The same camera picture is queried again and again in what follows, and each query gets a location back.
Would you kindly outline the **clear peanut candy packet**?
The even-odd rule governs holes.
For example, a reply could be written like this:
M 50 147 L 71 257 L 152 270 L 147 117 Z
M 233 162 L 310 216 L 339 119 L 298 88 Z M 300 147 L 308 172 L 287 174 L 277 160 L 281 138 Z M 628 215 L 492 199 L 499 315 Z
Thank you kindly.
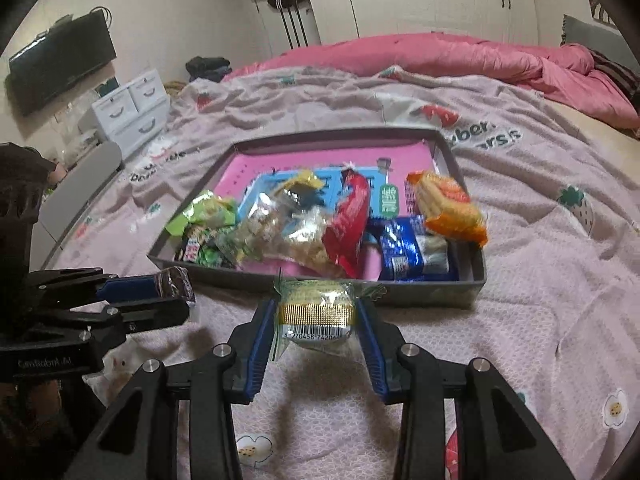
M 324 278 L 344 278 L 322 243 L 330 221 L 321 206 L 301 207 L 292 200 L 259 193 L 246 216 L 227 233 L 216 236 L 224 255 L 242 268 L 247 261 L 284 260 Z

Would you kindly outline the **yellow snack wrapper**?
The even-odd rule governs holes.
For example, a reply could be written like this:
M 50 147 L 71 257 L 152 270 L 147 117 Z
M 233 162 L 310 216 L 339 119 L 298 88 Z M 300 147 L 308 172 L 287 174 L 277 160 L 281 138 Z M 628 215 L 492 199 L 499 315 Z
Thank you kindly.
M 310 207 L 322 203 L 321 192 L 323 188 L 323 180 L 313 171 L 304 169 L 278 184 L 271 191 L 271 196 L 292 200 L 301 207 Z

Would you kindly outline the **blue biscuit snack pack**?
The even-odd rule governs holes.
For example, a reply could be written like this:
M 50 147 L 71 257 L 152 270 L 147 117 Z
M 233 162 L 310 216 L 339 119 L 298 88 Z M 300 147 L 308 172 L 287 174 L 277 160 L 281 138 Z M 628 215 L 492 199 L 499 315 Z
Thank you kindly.
M 381 281 L 454 282 L 459 271 L 445 237 L 428 232 L 422 216 L 370 218 L 368 232 L 382 255 Z

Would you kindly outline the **dark chocolate snack packet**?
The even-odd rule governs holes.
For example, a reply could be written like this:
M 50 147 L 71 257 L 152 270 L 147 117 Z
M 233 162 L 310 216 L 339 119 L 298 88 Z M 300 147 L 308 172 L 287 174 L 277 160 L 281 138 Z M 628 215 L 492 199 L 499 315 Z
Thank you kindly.
M 195 304 L 195 294 L 188 271 L 182 266 L 170 266 L 155 275 L 154 284 L 160 298 L 178 298 Z

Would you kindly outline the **orange cracker snack pack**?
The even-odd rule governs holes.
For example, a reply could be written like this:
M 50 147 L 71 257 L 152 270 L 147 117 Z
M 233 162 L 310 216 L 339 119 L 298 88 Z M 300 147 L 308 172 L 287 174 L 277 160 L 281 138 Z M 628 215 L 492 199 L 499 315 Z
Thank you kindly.
M 408 174 L 406 182 L 429 231 L 478 247 L 488 243 L 485 218 L 456 179 L 418 171 Z

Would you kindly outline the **pink and blue book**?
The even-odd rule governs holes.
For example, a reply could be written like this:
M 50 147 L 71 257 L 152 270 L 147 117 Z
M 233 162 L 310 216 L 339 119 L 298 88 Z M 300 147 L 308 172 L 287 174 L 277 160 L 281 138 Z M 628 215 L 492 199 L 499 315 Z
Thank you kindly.
M 410 174 L 410 162 L 431 160 L 430 151 L 421 142 L 403 148 L 341 148 L 268 155 L 239 154 L 232 159 L 221 180 L 244 192 L 236 212 L 235 224 L 225 228 L 229 228 L 230 231 L 240 223 L 259 193 L 271 195 L 271 191 L 278 184 L 304 169 L 313 171 L 323 180 L 322 203 L 317 205 L 329 213 L 330 221 L 338 201 L 344 194 L 342 171 L 347 168 L 368 179 L 371 191 L 368 221 L 370 218 L 420 216 L 406 177 Z M 283 271 L 288 276 L 320 276 L 296 263 L 284 260 L 247 261 L 242 268 L 234 265 L 233 269 L 242 272 Z M 349 278 L 346 275 L 344 278 L 378 281 L 381 269 L 380 246 L 366 227 L 360 245 L 357 277 Z

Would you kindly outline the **black wall television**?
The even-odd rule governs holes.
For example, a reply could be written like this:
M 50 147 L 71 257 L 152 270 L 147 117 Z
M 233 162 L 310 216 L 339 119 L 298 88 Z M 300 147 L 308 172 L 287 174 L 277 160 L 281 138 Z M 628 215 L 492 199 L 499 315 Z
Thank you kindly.
M 91 12 L 51 28 L 9 59 L 10 96 L 23 116 L 116 58 L 103 12 Z

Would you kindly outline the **pink quilt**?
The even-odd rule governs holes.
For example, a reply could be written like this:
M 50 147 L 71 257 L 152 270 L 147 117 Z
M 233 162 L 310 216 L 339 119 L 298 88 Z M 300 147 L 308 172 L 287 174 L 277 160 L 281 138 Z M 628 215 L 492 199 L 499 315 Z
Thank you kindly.
M 289 50 L 234 70 L 224 79 L 303 66 L 335 68 L 360 77 L 392 66 L 433 77 L 486 76 L 540 92 L 615 129 L 639 128 L 639 110 L 594 68 L 590 50 L 581 44 L 523 46 L 443 32 L 374 36 Z

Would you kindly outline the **white drawer cabinet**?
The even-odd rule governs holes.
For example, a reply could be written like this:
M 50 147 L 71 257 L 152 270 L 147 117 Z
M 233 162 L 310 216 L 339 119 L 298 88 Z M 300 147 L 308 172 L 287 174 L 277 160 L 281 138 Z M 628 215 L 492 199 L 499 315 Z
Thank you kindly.
M 78 128 L 102 143 L 114 142 L 127 160 L 164 130 L 169 105 L 160 73 L 149 70 L 93 102 Z

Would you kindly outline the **grey padded headboard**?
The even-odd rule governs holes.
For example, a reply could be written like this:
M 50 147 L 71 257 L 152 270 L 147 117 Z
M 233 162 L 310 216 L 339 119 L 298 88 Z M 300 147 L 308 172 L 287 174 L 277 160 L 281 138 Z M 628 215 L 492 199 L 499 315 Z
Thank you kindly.
M 581 44 L 635 74 L 639 73 L 639 63 L 619 32 L 611 32 L 603 27 L 579 21 L 570 15 L 564 15 L 561 44 Z

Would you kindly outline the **black green bean snack packet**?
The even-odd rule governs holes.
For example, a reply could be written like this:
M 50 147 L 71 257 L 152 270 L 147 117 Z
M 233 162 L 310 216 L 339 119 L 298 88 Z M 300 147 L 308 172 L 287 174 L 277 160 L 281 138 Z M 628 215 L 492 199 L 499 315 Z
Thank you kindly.
M 183 232 L 175 260 L 209 269 L 233 269 L 234 264 L 224 255 L 216 243 L 216 236 L 228 231 L 229 228 L 209 229 L 206 226 L 189 224 Z

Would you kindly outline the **small yellow cake packet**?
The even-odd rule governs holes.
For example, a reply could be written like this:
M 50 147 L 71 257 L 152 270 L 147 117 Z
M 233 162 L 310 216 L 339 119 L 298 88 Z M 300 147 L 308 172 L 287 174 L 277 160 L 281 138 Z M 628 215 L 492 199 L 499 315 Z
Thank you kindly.
M 270 359 L 277 361 L 289 346 L 361 362 L 356 343 L 358 304 L 379 300 L 383 285 L 313 278 L 284 278 L 274 282 L 279 296 L 273 315 Z

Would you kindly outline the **red snack packet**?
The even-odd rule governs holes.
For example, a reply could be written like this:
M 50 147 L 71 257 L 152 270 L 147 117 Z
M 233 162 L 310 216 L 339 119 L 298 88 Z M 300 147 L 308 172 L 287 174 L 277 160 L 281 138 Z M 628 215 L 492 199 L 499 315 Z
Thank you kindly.
M 343 191 L 331 221 L 326 225 L 322 243 L 330 260 L 349 278 L 359 269 L 360 245 L 366 229 L 371 191 L 368 179 L 347 168 L 342 171 Z

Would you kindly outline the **dark striped pillow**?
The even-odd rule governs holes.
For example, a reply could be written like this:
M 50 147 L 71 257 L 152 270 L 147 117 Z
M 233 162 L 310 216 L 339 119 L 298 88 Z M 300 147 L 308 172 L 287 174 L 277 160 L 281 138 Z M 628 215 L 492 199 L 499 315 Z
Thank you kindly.
M 629 68 L 609 60 L 598 51 L 590 51 L 594 68 L 604 73 L 623 92 L 627 100 L 631 102 L 636 110 L 639 109 L 639 76 Z

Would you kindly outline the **grey cardboard box tray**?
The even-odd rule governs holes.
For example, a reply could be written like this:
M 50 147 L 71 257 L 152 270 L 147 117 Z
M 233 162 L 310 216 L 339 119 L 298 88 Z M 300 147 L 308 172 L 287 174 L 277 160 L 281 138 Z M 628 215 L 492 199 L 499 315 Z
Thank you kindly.
M 328 278 L 379 287 L 391 306 L 467 306 L 485 285 L 484 255 L 424 226 L 409 180 L 424 171 L 462 177 L 432 129 L 238 142 L 205 171 L 149 257 L 241 292 L 271 292 L 281 278 Z

